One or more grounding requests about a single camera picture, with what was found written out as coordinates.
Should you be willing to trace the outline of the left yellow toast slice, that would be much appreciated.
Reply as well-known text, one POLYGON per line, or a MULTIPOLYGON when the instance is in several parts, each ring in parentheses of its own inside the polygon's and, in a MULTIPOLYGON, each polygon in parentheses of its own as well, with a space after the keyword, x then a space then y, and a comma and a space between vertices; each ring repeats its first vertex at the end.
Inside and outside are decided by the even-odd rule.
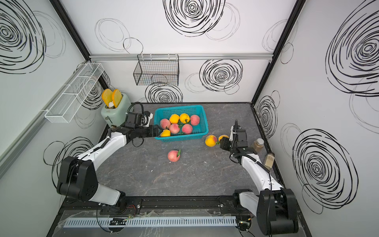
POLYGON ((102 93, 102 100, 104 101, 105 105, 108 107, 109 104, 113 101, 113 91, 108 89, 105 89, 102 93))

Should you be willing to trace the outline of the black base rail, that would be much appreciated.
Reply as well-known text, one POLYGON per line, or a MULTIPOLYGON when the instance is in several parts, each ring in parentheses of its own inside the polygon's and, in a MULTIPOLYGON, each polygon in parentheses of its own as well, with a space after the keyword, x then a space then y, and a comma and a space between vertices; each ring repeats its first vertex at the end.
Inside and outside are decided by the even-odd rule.
POLYGON ((124 197, 121 206, 109 206, 92 201, 78 201, 72 198, 64 200, 60 212, 64 210, 96 210, 102 215, 136 215, 148 210, 199 210, 232 215, 246 215, 236 196, 182 196, 182 197, 124 197))

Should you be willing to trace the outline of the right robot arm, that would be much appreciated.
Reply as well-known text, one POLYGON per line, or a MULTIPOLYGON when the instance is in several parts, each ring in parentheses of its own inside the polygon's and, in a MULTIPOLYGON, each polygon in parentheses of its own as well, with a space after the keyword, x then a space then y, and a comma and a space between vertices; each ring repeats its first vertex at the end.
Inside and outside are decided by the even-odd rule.
POLYGON ((291 189, 285 189, 262 164, 256 151, 248 147, 246 130, 232 126, 230 138, 222 138, 220 148, 230 152, 232 162, 240 164, 259 190, 237 191, 237 205, 252 213, 261 232, 266 236, 293 234, 299 231, 297 199, 291 189))

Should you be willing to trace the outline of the right yellow toast slice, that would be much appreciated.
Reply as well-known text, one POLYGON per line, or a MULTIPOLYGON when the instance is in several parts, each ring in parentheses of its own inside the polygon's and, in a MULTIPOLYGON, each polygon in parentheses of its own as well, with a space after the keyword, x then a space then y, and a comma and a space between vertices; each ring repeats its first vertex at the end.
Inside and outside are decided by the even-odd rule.
POLYGON ((122 100, 122 93, 115 89, 112 93, 112 104, 115 108, 117 108, 122 100))

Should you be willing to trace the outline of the teal plastic basket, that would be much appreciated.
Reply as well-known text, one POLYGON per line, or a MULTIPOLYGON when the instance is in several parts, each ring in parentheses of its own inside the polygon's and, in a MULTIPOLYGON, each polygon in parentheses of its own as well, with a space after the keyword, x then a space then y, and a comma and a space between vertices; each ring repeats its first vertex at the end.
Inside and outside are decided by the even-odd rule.
POLYGON ((177 106, 177 107, 166 107, 158 108, 155 110, 154 114, 154 124, 159 125, 162 119, 169 119, 172 114, 188 114, 198 115, 200 117, 200 122, 198 125, 193 126, 192 134, 188 135, 178 135, 174 134, 169 137, 156 137, 156 140, 162 142, 176 142, 184 140, 193 140, 201 139, 204 135, 207 135, 209 132, 208 121, 206 117, 206 112, 203 106, 201 105, 190 105, 190 106, 177 106))

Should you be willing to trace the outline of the brown spice jar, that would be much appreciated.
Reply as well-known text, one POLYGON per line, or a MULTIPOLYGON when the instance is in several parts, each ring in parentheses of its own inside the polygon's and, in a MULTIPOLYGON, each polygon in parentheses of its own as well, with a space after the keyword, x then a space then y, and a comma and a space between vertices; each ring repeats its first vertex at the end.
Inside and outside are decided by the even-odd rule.
POLYGON ((259 153, 263 147, 265 146, 265 141, 262 138, 258 138, 254 141, 252 148, 256 151, 256 153, 259 153))

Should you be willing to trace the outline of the mint green toaster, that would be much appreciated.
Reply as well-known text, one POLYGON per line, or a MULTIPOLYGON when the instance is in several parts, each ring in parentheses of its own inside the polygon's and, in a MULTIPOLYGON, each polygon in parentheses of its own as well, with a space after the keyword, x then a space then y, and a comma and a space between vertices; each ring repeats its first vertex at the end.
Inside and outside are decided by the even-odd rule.
POLYGON ((122 100, 117 108, 109 109, 106 105, 101 109, 101 116, 109 127, 118 127, 125 122, 126 113, 131 106, 130 99, 122 93, 122 100))

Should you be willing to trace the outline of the yellow peach with red blush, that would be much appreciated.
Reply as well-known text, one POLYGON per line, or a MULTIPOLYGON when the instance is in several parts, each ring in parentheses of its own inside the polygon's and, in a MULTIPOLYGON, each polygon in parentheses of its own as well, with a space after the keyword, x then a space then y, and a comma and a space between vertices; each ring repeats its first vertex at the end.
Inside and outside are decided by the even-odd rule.
POLYGON ((214 147, 217 145, 218 139, 214 135, 208 135, 205 139, 205 144, 208 147, 214 147))

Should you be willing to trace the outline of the beige spice jar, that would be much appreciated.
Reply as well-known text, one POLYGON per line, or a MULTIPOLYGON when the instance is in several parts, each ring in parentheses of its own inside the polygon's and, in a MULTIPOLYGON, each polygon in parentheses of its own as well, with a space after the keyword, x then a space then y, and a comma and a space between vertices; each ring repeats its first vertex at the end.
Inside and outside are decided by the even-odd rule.
POLYGON ((263 165, 265 166, 265 168, 270 170, 270 169, 272 169, 272 167, 274 165, 274 161, 275 161, 275 154, 271 153, 271 152, 267 153, 265 156, 265 160, 263 162, 263 165))

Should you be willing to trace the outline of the pink peach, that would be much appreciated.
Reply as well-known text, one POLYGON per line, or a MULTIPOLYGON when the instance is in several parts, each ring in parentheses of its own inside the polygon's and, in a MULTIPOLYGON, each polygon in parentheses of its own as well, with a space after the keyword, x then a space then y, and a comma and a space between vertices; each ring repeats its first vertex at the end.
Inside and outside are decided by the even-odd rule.
POLYGON ((200 117, 198 115, 192 115, 190 117, 190 124, 192 126, 197 126, 200 123, 200 117))
POLYGON ((162 119, 159 123, 160 127, 163 128, 163 129, 169 129, 169 127, 171 126, 171 122, 169 119, 162 119))
POLYGON ((190 124, 184 124, 181 128, 183 134, 192 134, 193 128, 190 124))
POLYGON ((177 123, 173 123, 169 126, 169 131, 171 134, 178 134, 180 132, 180 127, 177 123))
POLYGON ((172 150, 168 153, 167 157, 170 162, 177 162, 180 159, 181 150, 172 150))

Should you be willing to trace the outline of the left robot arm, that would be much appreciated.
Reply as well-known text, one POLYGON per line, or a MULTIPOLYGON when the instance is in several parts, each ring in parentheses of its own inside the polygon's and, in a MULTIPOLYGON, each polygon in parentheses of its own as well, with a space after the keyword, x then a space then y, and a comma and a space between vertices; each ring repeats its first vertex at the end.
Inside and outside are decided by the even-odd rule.
POLYGON ((101 185, 96 171, 113 153, 136 138, 158 137, 163 129, 151 120, 153 114, 129 112, 126 121, 116 128, 109 128, 107 136, 88 151, 66 157, 61 164, 56 191, 58 194, 79 201, 92 201, 110 206, 120 205, 124 193, 101 185))

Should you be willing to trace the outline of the yellow toast slice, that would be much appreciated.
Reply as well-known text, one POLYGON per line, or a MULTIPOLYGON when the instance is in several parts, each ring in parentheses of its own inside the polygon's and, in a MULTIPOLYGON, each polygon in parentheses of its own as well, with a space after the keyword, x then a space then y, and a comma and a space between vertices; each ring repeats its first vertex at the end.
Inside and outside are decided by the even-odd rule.
POLYGON ((112 93, 112 104, 115 108, 117 108, 122 100, 122 93, 115 89, 112 93))
POLYGON ((104 101, 105 105, 108 107, 109 104, 113 101, 113 91, 108 89, 105 89, 102 93, 102 100, 104 101))

